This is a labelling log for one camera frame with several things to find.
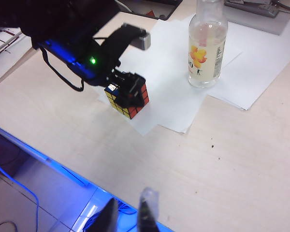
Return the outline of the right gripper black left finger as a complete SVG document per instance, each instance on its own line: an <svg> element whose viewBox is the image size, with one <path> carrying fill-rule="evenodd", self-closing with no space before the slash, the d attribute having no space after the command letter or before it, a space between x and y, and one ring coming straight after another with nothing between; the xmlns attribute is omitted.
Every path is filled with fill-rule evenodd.
<svg viewBox="0 0 290 232"><path fill-rule="evenodd" d="M118 219L118 203L111 198L100 211L95 221L83 228L84 232L116 232Z"/></svg>

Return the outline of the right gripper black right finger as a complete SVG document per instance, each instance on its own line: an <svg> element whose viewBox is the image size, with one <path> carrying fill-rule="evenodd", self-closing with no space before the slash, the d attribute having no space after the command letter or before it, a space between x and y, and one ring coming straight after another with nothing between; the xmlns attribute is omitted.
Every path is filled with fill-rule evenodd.
<svg viewBox="0 0 290 232"><path fill-rule="evenodd" d="M138 232L159 232L157 218L159 216L159 193L146 187L140 196L137 213Z"/></svg>

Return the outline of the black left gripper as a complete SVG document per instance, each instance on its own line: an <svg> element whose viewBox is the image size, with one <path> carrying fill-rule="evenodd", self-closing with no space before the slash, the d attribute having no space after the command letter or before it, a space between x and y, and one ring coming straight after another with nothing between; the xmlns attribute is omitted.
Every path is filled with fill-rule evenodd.
<svg viewBox="0 0 290 232"><path fill-rule="evenodd" d="M106 85L107 76L115 67L120 66L119 58L129 45L141 50L151 46L150 33L145 29L124 23L103 43L99 44L94 36L96 30L55 31L52 34L31 36L32 46L39 48L45 63L64 82L70 82L60 74L48 59L51 53L78 77L89 85ZM145 79L137 73L114 71L109 82L118 86L119 94L115 103L121 107L143 107L145 101L142 87Z"/></svg>

